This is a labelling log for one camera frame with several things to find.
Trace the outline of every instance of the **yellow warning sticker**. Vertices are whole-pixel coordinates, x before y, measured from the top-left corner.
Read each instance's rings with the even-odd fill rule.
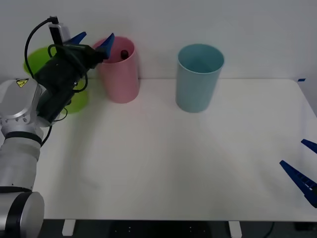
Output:
[[[27,82],[29,81],[28,78],[26,79],[19,79],[16,81],[17,85],[19,85],[20,88],[22,88]]]

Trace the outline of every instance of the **green cup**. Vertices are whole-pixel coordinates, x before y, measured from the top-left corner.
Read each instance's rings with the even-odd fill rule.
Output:
[[[51,49],[51,53],[52,53],[52,56],[56,54],[55,47]],[[48,47],[39,48],[28,56],[28,62],[33,74],[39,71],[49,60],[50,60],[50,56],[48,53]],[[24,71],[28,75],[30,75],[30,72],[28,68],[26,67],[25,62],[23,64],[23,68],[24,68]],[[78,85],[75,87],[75,89],[81,89],[84,87],[84,85],[85,85],[85,81],[79,80]],[[71,113],[79,112],[87,104],[88,104],[88,92],[84,90],[83,92],[75,93],[75,95],[71,99],[71,104],[69,104],[65,108],[67,109],[68,113],[71,114]]]

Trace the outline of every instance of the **table surface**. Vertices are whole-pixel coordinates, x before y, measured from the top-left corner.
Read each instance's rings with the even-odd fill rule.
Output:
[[[317,118],[296,82],[221,79],[209,108],[179,109],[175,80],[128,104],[89,81],[90,103],[53,126],[34,190],[47,219],[317,221],[279,165],[317,181]]]

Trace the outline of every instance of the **cup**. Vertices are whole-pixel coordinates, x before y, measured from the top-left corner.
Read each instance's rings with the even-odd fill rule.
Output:
[[[184,111],[199,113],[207,109],[224,64],[215,47],[193,44],[178,54],[176,103]]]
[[[98,47],[105,39],[94,44]],[[116,36],[111,48],[110,58],[96,67],[106,94],[116,103],[128,103],[139,94],[137,54],[132,41]]]
[[[52,56],[56,54],[56,49],[53,47],[51,49]],[[48,53],[48,47],[43,47],[35,50],[28,56],[28,62],[30,65],[30,68],[35,74],[39,69],[41,69],[47,61],[50,60],[50,56]],[[28,68],[26,67],[26,64],[24,62],[23,64],[24,71],[30,75],[30,72]],[[81,89],[84,87],[84,80],[81,79],[78,82],[78,85],[74,89]],[[71,103],[67,105],[65,108],[67,109],[69,114],[76,113],[80,110],[82,110],[86,105],[88,104],[88,92],[86,90],[75,93],[75,95],[71,99]]]

